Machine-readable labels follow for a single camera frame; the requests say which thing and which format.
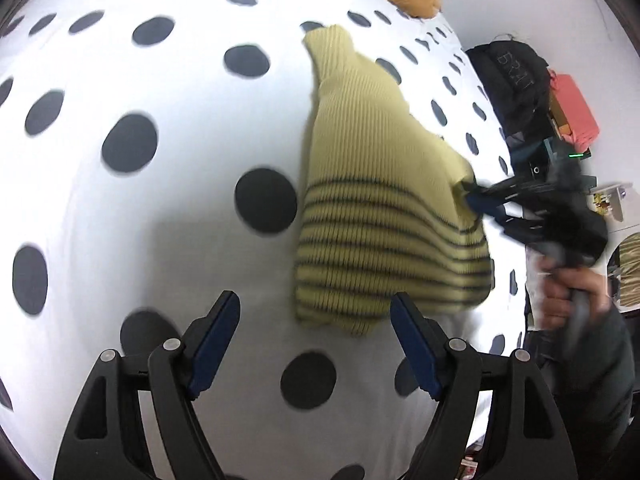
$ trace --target striped fabric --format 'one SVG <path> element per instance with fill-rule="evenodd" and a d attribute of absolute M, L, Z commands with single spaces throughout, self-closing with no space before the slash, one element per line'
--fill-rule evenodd
<path fill-rule="evenodd" d="M 425 313 L 478 305 L 489 251 L 460 183 L 468 162 L 409 113 L 395 80 L 339 26 L 305 37 L 319 79 L 296 261 L 296 314 L 367 333 L 390 298 Z"/>

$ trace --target black bag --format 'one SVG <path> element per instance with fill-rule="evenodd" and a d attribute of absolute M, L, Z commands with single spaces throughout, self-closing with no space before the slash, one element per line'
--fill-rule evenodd
<path fill-rule="evenodd" d="M 548 107 L 548 63 L 525 43 L 492 41 L 466 51 L 504 129 L 526 129 L 537 108 Z"/>

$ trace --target dark gray sleeve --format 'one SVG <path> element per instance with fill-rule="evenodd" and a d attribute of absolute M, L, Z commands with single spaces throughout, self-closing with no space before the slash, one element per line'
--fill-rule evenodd
<path fill-rule="evenodd" d="M 616 308 L 584 336 L 560 369 L 556 403 L 580 480 L 594 478 L 625 432 L 631 411 L 634 356 Z"/>

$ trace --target bed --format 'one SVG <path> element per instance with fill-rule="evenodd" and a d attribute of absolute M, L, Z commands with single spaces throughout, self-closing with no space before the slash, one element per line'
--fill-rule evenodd
<path fill-rule="evenodd" d="M 52 477 L 100 352 L 179 336 L 225 289 L 240 297 L 241 322 L 194 406 L 230 478 L 391 480 L 407 469 L 436 403 L 390 323 L 362 338 L 299 325 L 298 218 L 267 234 L 238 215 L 237 184 L 258 174 L 283 183 L 264 207 L 302 201 L 315 91 L 302 39 L 334 23 L 478 182 L 512 175 L 442 14 L 412 19 L 386 0 L 29 0 L 5 29 L 0 426 L 40 478 Z M 484 228 L 491 293 L 436 318 L 507 355 L 524 337 L 524 248 Z M 156 473 L 169 479 L 150 397 L 141 402 Z M 482 394 L 469 442 L 489 405 Z"/>

